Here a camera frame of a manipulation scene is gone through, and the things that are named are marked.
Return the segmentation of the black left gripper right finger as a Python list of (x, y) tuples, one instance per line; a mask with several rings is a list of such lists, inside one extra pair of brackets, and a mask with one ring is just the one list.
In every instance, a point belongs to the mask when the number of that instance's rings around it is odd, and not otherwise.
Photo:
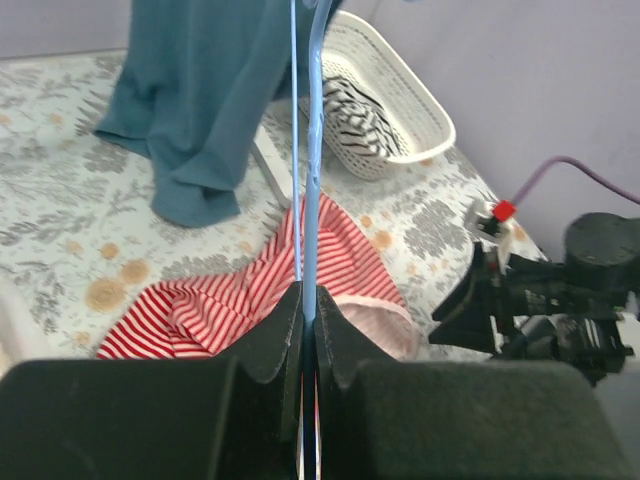
[(556, 362), (400, 362), (317, 294), (325, 479), (631, 479), (591, 387)]

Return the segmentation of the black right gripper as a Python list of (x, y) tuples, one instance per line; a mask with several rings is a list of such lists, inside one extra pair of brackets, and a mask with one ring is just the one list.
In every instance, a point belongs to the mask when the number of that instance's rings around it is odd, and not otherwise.
[(555, 360), (591, 384), (634, 356), (618, 322), (639, 296), (639, 221), (587, 213), (569, 225), (561, 263), (473, 245), (459, 284), (433, 311), (432, 344), (496, 360)]

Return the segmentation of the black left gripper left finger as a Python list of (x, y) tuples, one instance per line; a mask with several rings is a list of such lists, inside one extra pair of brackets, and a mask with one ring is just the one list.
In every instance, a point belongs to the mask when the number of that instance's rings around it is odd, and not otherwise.
[(1, 383), (5, 479), (291, 479), (302, 288), (206, 359), (34, 360)]

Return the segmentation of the red white striped tank top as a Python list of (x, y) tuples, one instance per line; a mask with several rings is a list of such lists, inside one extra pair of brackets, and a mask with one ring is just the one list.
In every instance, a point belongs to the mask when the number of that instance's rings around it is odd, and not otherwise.
[[(293, 214), (243, 269), (147, 287), (98, 348), (100, 359), (210, 357), (262, 321), (294, 280)], [(399, 289), (348, 214), (319, 201), (318, 282), (344, 317), (387, 354), (414, 360), (420, 343)]]

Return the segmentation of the blue wire hanger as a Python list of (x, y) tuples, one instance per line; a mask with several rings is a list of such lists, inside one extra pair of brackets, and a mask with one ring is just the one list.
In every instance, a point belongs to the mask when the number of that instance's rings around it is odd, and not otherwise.
[(324, 135), (324, 92), (322, 50), (332, 3), (306, 1), (314, 11), (308, 44), (309, 127), (305, 196), (299, 191), (299, 121), (298, 121), (298, 61), (296, 3), (290, 3), (291, 93), (292, 93), (292, 213), (294, 223), (294, 272), (302, 283), (302, 475), (317, 477), (316, 428), (316, 360), (314, 320), (317, 305), (319, 196)]

